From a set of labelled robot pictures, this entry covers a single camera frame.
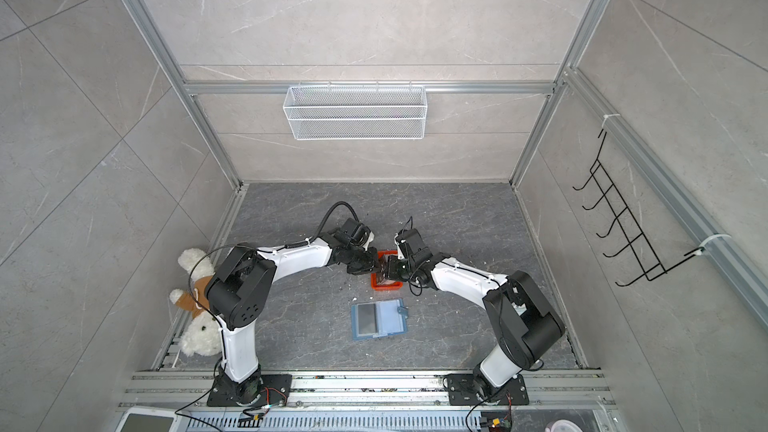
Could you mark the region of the red plastic tray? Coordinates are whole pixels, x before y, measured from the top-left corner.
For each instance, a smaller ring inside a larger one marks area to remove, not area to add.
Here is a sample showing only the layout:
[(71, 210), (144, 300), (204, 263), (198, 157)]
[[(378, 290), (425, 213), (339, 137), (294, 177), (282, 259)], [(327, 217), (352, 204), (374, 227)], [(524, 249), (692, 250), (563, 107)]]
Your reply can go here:
[(402, 282), (391, 280), (386, 275), (389, 258), (397, 257), (397, 254), (398, 252), (396, 250), (378, 252), (380, 268), (377, 272), (370, 274), (370, 285), (374, 291), (393, 291), (402, 288)]

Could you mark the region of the blue leather card holder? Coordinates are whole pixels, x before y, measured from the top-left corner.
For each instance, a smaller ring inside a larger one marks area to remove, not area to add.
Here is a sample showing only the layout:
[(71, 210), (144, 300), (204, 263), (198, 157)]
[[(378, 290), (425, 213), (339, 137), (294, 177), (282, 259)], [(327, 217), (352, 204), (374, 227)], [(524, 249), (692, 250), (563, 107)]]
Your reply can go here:
[(407, 319), (409, 311), (402, 299), (370, 302), (377, 306), (378, 334), (369, 337), (359, 337), (356, 333), (356, 306), (351, 307), (351, 325), (353, 339), (368, 340), (405, 334), (408, 330)]

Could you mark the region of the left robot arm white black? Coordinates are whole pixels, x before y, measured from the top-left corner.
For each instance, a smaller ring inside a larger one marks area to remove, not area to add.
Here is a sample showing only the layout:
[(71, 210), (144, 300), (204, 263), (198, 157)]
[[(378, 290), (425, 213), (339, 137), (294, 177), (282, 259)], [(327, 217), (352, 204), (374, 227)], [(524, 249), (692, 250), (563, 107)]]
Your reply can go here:
[(209, 310), (221, 329), (224, 374), (236, 384), (256, 376), (255, 321), (274, 282), (335, 264), (346, 265), (352, 275), (371, 273), (379, 266), (373, 238), (368, 226), (350, 218), (340, 227), (297, 243), (233, 246), (205, 289)]

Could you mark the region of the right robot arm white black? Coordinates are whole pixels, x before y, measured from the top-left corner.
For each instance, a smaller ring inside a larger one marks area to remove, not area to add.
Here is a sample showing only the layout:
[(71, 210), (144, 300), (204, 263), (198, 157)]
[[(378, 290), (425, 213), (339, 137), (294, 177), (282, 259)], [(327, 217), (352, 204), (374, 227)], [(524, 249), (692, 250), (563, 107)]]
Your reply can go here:
[(432, 251), (417, 229), (400, 231), (394, 242), (398, 254), (387, 261), (388, 279), (417, 290), (451, 293), (485, 310), (496, 345), (473, 371), (481, 396), (497, 392), (523, 371), (536, 370), (564, 335), (562, 318), (528, 273), (491, 273), (469, 266)]

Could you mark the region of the white plush bunny toy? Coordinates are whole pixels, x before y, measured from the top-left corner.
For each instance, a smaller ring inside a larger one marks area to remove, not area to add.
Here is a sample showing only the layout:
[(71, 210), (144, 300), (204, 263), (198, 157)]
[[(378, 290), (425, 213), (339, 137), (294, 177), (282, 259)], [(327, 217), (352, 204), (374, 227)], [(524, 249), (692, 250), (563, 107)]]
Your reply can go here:
[(180, 338), (180, 350), (187, 356), (215, 356), (222, 349), (220, 329), (216, 319), (207, 312), (209, 303), (205, 297), (205, 289), (214, 276), (211, 259), (205, 251), (190, 248), (181, 253), (178, 264), (189, 274), (191, 284), (186, 290), (172, 290), (169, 299), (192, 316)]

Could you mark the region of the white tablet device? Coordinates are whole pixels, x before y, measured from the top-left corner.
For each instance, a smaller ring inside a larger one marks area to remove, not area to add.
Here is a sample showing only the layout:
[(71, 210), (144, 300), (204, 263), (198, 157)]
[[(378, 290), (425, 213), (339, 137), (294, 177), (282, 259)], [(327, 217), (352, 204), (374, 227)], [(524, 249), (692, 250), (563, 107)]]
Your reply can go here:
[(182, 417), (170, 409), (134, 406), (125, 411), (116, 432), (176, 432)]

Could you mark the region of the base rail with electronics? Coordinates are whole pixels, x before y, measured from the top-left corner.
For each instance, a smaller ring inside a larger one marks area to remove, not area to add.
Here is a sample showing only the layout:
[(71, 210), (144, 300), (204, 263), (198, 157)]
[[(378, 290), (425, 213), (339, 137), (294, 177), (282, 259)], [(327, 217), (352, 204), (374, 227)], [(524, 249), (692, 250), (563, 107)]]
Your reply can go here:
[(171, 431), (623, 431), (599, 370), (525, 372), (488, 403), (463, 393), (456, 370), (269, 371), (258, 404), (214, 406), (202, 370), (136, 372), (125, 418), (162, 417)]

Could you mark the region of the aluminium frame rails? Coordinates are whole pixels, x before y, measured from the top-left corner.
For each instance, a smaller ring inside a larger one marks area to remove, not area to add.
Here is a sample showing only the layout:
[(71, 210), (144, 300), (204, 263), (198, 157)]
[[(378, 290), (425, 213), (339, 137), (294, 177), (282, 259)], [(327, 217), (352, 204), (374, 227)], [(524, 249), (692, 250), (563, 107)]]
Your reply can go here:
[[(122, 0), (130, 17), (138, 27), (161, 70), (170, 80), (173, 91), (181, 99), (193, 122), (212, 148), (225, 176), (233, 185), (241, 178), (235, 172), (231, 160), (224, 152), (212, 126), (204, 117), (195, 98), (199, 94), (283, 94), (289, 81), (191, 81), (183, 78), (177, 61), (157, 29), (143, 0)], [(626, 119), (598, 88), (579, 70), (577, 63), (585, 51), (587, 41), (595, 31), (608, 0), (590, 0), (587, 14), (579, 25), (576, 38), (570, 46), (565, 64), (551, 81), (504, 80), (504, 81), (422, 81), (420, 87), (431, 93), (443, 94), (545, 94), (543, 116), (538, 119), (532, 135), (524, 148), (519, 165), (511, 182), (521, 183), (533, 153), (554, 115), (565, 90), (573, 90), (585, 106), (602, 121), (604, 131), (610, 133), (623, 154), (630, 160), (668, 211), (692, 240), (703, 242), (712, 237), (713, 245), (706, 251), (710, 262), (734, 289), (746, 308), (761, 323), (767, 322), (767, 278), (733, 239), (724, 235), (724, 228), (697, 200), (692, 192), (663, 163), (662, 159), (640, 138)]]

